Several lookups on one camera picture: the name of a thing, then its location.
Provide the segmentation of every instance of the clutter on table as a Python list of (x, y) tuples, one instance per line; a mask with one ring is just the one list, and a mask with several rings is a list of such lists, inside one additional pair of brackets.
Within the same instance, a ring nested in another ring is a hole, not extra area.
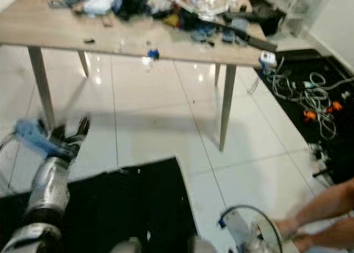
[(247, 34), (254, 14), (247, 12), (248, 5), (242, 1), (247, 0), (48, 0), (48, 5), (51, 8), (71, 8), (74, 13), (91, 18), (100, 16), (105, 27), (113, 26), (110, 17), (105, 17), (110, 12), (122, 21), (145, 15), (188, 31), (191, 40), (207, 42), (211, 47), (215, 42), (224, 42), (275, 51), (275, 45)]

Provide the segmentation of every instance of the white tile floor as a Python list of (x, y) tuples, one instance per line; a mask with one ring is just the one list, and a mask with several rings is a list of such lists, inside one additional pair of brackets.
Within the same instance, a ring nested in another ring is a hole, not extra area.
[[(71, 180), (177, 156), (199, 233), (218, 252), (234, 248), (217, 227), (220, 212), (246, 203), (272, 217), (289, 215), (325, 187), (311, 176), (305, 141), (268, 89), (247, 94), (256, 73), (239, 67), (225, 151), (218, 151), (225, 80), (214, 66), (158, 61), (150, 70), (140, 59), (88, 53), (85, 79), (75, 52), (45, 50), (45, 66), (56, 120), (74, 127), (91, 112), (92, 127), (71, 172)], [(0, 47), (0, 137), (21, 117), (43, 114), (28, 54)], [(0, 154), (0, 192), (30, 188), (41, 156), (13, 142)], [(13, 189), (8, 189), (10, 182)], [(326, 221), (308, 227), (316, 231)], [(313, 252), (333, 252), (315, 249)]]

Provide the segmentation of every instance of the wooden tabletop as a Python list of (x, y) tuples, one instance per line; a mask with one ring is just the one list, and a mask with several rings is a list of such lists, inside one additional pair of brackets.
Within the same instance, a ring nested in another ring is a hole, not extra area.
[[(78, 17), (68, 8), (52, 9), (47, 0), (17, 0), (0, 14), (0, 44), (144, 56), (150, 41), (161, 59), (259, 67), (259, 49), (225, 44), (220, 34), (214, 35), (215, 47), (210, 47), (151, 17), (122, 22), (111, 13), (110, 18), (113, 26), (104, 27), (101, 18)], [(258, 24), (250, 24), (248, 33), (265, 39)], [(95, 43), (85, 44), (88, 39)]]

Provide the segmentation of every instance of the tangled cables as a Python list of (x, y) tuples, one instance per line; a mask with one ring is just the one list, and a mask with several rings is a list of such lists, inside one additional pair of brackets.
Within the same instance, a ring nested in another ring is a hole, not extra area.
[(317, 120), (320, 125), (321, 137), (326, 140), (333, 139), (337, 134), (336, 124), (333, 115), (328, 113), (327, 109), (332, 105), (328, 92), (343, 83), (354, 81), (353, 79), (344, 79), (338, 81), (332, 86), (324, 86), (326, 79), (319, 73), (310, 73), (310, 81), (304, 82), (301, 88), (296, 87), (294, 82), (290, 82), (289, 71), (279, 74), (284, 63), (282, 58), (277, 69), (266, 68), (262, 66), (262, 74), (266, 76), (267, 81), (272, 84), (273, 93), (276, 97), (290, 102), (297, 102), (302, 105), (304, 110), (313, 111), (317, 114)]

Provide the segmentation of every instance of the table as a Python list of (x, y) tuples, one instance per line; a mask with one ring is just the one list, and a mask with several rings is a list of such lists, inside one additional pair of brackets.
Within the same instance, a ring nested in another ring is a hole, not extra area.
[[(247, 11), (251, 10), (249, 0), (242, 0), (242, 4), (247, 5)], [(104, 27), (100, 18), (78, 17), (67, 8), (52, 9), (46, 0), (17, 0), (0, 14), (0, 44), (28, 47), (48, 127), (54, 128), (55, 120), (41, 48), (77, 50), (88, 76), (85, 51), (142, 57), (146, 55), (147, 41), (150, 41), (158, 48), (160, 59), (215, 63), (215, 85), (220, 65), (226, 65), (220, 132), (220, 151), (223, 151), (236, 66), (260, 67), (261, 51), (224, 44), (219, 39), (215, 40), (215, 47), (206, 49), (192, 42), (190, 33), (148, 17), (121, 22), (111, 16), (111, 20), (113, 26)], [(248, 33), (265, 40), (258, 24), (249, 25)], [(95, 43), (85, 43), (88, 39)]]

